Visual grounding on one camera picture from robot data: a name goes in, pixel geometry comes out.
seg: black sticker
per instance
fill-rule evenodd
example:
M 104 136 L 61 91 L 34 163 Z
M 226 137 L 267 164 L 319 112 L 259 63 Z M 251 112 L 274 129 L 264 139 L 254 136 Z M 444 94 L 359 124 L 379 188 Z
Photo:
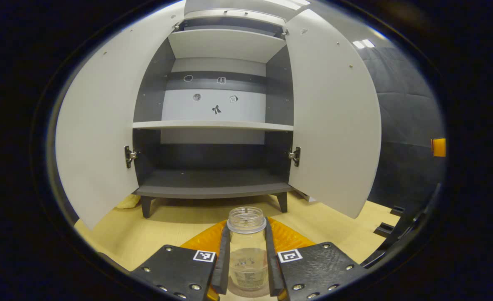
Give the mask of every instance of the black sticker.
M 213 112 L 215 112 L 215 115 L 216 115 L 217 113 L 222 113 L 222 112 L 219 110 L 219 105 L 217 105 L 216 107 L 214 107 L 212 110 L 213 110 Z
M 212 263 L 214 259 L 215 259 L 215 252 L 200 251 L 200 250 L 196 251 L 195 257 L 193 257 L 193 260 L 206 261 L 207 263 Z
M 278 257 L 281 263 L 302 259 L 302 255 L 300 255 L 300 252 L 298 252 L 297 249 L 278 252 Z

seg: cabinet leg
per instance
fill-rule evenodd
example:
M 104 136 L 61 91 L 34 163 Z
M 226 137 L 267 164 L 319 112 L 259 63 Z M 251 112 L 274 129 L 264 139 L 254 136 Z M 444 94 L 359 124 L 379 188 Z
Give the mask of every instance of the cabinet leg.
M 280 204 L 280 210 L 287 212 L 287 192 L 274 193 L 273 196 L 278 198 L 278 204 Z
M 147 219 L 150 217 L 150 206 L 152 204 L 153 197 L 141 196 L 141 207 L 143 208 L 143 217 Z

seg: clear jar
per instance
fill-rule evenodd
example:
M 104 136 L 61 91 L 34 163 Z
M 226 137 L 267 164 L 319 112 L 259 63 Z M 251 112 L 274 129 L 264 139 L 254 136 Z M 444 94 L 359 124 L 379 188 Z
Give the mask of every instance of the clear jar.
M 267 246 L 263 211 L 240 207 L 230 211 L 230 277 L 241 290 L 254 291 L 267 286 Z

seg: metal hinge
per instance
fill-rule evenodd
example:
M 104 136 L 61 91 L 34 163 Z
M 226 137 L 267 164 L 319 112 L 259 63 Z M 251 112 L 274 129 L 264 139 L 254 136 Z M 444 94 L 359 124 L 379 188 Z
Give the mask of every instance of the metal hinge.
M 126 167 L 131 168 L 132 167 L 132 161 L 133 159 L 137 159 L 137 154 L 140 154 L 141 152 L 136 152 L 135 148 L 133 151 L 130 150 L 130 146 L 126 145 L 124 147 L 124 155 L 126 157 Z
M 298 160 L 300 160 L 300 147 L 296 147 L 294 152 L 289 152 L 287 158 L 292 159 L 295 162 L 295 166 L 298 166 Z

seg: open cabinet door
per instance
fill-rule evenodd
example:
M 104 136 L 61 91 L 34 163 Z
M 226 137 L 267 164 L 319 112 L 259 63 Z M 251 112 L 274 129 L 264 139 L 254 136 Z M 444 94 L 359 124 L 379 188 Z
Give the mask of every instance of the open cabinet door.
M 57 119 L 55 152 L 70 204 L 92 229 L 138 188 L 127 168 L 138 88 L 155 51 L 181 22 L 185 1 L 123 29 L 94 53 L 71 83 Z
M 315 12 L 301 12 L 286 27 L 295 106 L 292 150 L 301 149 L 289 185 L 354 219 L 380 155 L 373 80 L 352 44 Z

